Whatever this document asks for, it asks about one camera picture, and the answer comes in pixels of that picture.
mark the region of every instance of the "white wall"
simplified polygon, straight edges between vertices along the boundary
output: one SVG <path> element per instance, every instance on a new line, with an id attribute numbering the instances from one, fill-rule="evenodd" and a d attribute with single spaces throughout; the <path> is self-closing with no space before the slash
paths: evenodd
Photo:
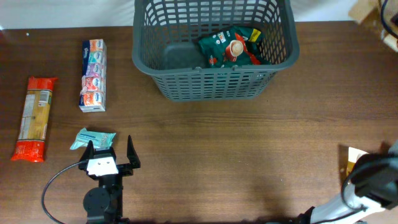
<path id="1" fill-rule="evenodd" d="M 296 21 L 351 20 L 356 0 L 290 0 Z M 0 0 L 0 28 L 131 26 L 134 0 Z"/>

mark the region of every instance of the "stack of tissue packs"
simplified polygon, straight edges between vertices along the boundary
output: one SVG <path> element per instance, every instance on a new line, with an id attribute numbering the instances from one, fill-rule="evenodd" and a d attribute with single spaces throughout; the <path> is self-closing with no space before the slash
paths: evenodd
<path id="1" fill-rule="evenodd" d="M 106 45 L 103 39 L 83 41 L 83 73 L 79 107 L 82 112 L 105 111 Z"/>

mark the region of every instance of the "plastic basket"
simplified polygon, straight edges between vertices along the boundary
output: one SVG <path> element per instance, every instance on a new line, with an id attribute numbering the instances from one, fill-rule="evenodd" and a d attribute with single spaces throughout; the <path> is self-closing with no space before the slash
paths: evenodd
<path id="1" fill-rule="evenodd" d="M 299 57 L 289 0 L 143 0 L 135 8 L 133 62 L 173 101 L 254 98 Z M 230 26 L 263 32 L 261 57 L 271 64 L 208 68 L 195 42 Z"/>

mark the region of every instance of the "wooden table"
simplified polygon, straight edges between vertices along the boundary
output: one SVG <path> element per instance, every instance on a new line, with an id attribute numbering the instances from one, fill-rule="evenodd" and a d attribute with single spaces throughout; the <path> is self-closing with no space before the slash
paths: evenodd
<path id="1" fill-rule="evenodd" d="M 69 147 L 84 127 L 117 133 L 119 163 L 132 136 L 142 167 L 123 180 L 123 206 L 135 221 L 296 217 L 327 202 L 340 189 L 342 145 L 377 152 L 398 138 L 398 55 L 354 22 L 298 23 L 297 32 L 299 60 L 256 99 L 173 103 L 134 66 L 131 27 L 3 31 L 1 223 L 51 223 L 40 206 L 43 187 L 79 160 L 84 149 Z M 108 105 L 83 114 L 81 42 L 95 38 L 108 46 Z M 31 75 L 59 78 L 41 164 L 9 160 Z M 97 184 L 70 170 L 50 187 L 47 207 L 64 222 L 84 223 L 82 200 Z M 397 218 L 395 210 L 366 220 Z"/>

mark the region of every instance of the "teal wrapper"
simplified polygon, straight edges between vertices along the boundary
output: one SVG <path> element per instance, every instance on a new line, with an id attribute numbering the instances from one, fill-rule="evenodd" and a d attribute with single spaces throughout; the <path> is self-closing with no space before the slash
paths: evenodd
<path id="1" fill-rule="evenodd" d="M 95 131 L 87 131 L 86 128 L 83 128 L 77 134 L 76 140 L 72 146 L 70 146 L 70 149 L 75 150 L 79 147 L 86 147 L 90 140 L 93 141 L 95 149 L 110 147 L 112 146 L 112 139 L 115 135 L 116 133 L 99 133 Z"/>

